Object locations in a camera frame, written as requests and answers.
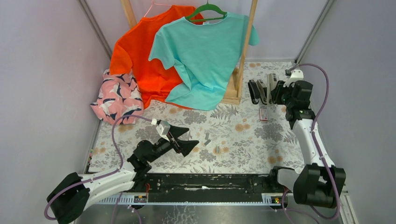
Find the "beige and black stapler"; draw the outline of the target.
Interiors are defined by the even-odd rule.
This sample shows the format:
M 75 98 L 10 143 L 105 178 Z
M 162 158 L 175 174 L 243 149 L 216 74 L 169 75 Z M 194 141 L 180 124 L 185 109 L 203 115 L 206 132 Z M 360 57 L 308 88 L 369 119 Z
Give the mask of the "beige and black stapler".
M 259 90 L 261 102 L 264 105 L 267 105 L 268 103 L 267 103 L 267 86 L 266 86 L 266 84 L 261 79 L 258 79 L 256 81 L 256 85 Z

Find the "red staple box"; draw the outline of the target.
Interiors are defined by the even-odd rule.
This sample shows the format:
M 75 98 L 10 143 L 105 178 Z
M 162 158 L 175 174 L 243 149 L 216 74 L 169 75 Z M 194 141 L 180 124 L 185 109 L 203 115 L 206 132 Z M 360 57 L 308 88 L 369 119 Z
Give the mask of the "red staple box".
M 268 112 L 265 108 L 259 109 L 260 121 L 268 121 Z

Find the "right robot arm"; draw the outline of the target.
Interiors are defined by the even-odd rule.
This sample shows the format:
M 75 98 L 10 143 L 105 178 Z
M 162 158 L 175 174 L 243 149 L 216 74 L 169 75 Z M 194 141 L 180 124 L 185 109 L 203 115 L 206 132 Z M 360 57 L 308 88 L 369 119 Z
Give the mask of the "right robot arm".
M 297 137 L 305 166 L 299 174 L 292 168 L 274 167 L 268 186 L 274 192 L 288 188 L 298 204 L 336 208 L 346 173 L 335 166 L 316 134 L 316 115 L 309 108 L 312 89 L 313 85 L 303 80 L 289 85 L 278 81 L 271 89 L 271 102 L 286 107 L 285 117 Z

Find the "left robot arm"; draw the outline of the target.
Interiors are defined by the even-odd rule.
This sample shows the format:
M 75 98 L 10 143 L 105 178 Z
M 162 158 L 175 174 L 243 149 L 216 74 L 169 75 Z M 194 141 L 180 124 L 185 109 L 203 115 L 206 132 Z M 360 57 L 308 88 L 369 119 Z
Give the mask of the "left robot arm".
M 158 141 L 141 140 L 128 159 L 121 159 L 119 167 L 93 174 L 68 174 L 47 196 L 44 216 L 59 224 L 70 224 L 102 199 L 127 190 L 141 191 L 151 162 L 168 151 L 186 157 L 199 144 L 198 140 L 179 139 L 189 128 L 159 124 L 156 129 Z

